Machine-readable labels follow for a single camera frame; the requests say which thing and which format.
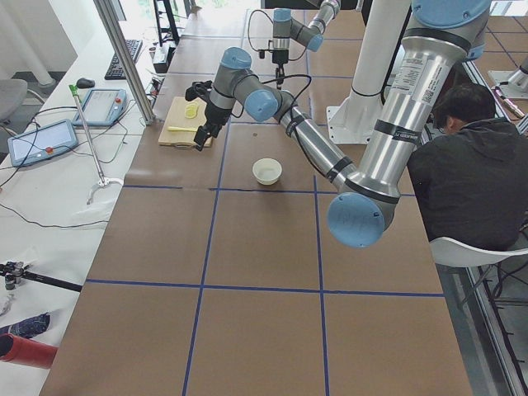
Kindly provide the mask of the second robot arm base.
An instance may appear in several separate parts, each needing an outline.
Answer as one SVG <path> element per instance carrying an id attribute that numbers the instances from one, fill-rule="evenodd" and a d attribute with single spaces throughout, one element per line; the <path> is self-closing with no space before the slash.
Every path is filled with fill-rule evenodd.
<path id="1" fill-rule="evenodd" d="M 488 75 L 502 94 L 509 99 L 527 99 L 527 63 L 524 59 L 512 71 L 489 70 Z"/>

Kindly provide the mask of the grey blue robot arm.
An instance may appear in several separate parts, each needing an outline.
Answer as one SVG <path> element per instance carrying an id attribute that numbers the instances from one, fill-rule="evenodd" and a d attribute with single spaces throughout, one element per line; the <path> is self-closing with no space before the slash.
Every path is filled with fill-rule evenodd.
<path id="1" fill-rule="evenodd" d="M 206 108 L 195 143 L 216 137 L 236 104 L 256 121 L 276 120 L 338 189 L 332 235 L 368 247 L 393 220 L 399 179 L 450 70 L 481 55 L 489 11 L 487 1 L 372 2 L 350 95 L 328 108 L 327 133 L 292 94 L 260 81 L 247 51 L 228 48 L 214 81 L 198 86 Z"/>
<path id="2" fill-rule="evenodd" d="M 328 23 L 340 10 L 339 1 L 322 1 L 308 25 L 295 20 L 288 8 L 274 10 L 270 51 L 272 62 L 277 65 L 278 83 L 285 79 L 284 65 L 289 62 L 290 41 L 294 40 L 309 51 L 318 51 Z M 229 47 L 222 55 L 214 81 L 194 82 L 187 88 L 187 101 L 199 97 L 206 103 L 205 123 L 198 127 L 194 137 L 197 150 L 201 151 L 208 139 L 218 136 L 236 102 L 257 122 L 270 118 L 280 120 L 294 106 L 292 96 L 264 85 L 251 66 L 252 57 L 246 50 Z"/>

